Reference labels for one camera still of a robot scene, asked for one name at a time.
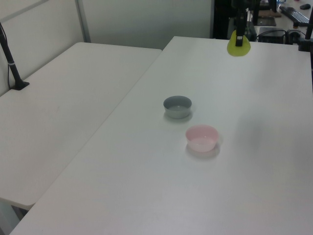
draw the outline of plastic bowl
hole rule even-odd
[[[186,138],[191,149],[203,153],[215,147],[219,133],[212,126],[196,125],[186,131]]]
[[[191,104],[189,98],[180,95],[171,96],[163,102],[166,115],[175,119],[187,117]]]

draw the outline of white wall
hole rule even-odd
[[[164,49],[174,36],[209,38],[214,0],[80,0],[93,43]]]
[[[75,0],[49,0],[3,22],[2,26],[23,80],[83,41]],[[0,49],[0,95],[7,90],[7,62]]]

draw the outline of white tabletop surface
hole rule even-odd
[[[12,235],[312,235],[310,55],[227,42],[174,37]],[[164,115],[172,95],[192,116]],[[186,148],[200,123],[206,154]]]
[[[0,97],[0,200],[36,203],[160,52],[77,43]]]

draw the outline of white table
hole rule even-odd
[[[227,43],[174,37],[12,235],[312,235],[310,55]],[[172,95],[191,118],[164,116]],[[200,123],[207,154],[186,148]]]
[[[0,200],[30,209],[160,50],[78,43],[0,98]]]

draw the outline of black cable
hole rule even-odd
[[[9,86],[9,90],[11,89],[10,87],[10,80],[9,80],[9,73],[10,72],[10,66],[8,65],[8,86]]]
[[[288,32],[288,33],[290,33],[290,32],[300,32],[300,33],[302,33],[302,34],[305,36],[305,33],[304,33],[304,32],[301,32],[300,30],[296,30],[296,29],[290,29],[290,30],[288,30],[287,32]]]
[[[287,31],[285,31],[283,29],[276,29],[276,30],[270,30],[270,31],[266,31],[266,32],[260,33],[258,36],[256,36],[256,38],[258,38],[259,36],[268,34],[268,33],[273,33],[273,32],[285,32],[285,33],[287,33]]]

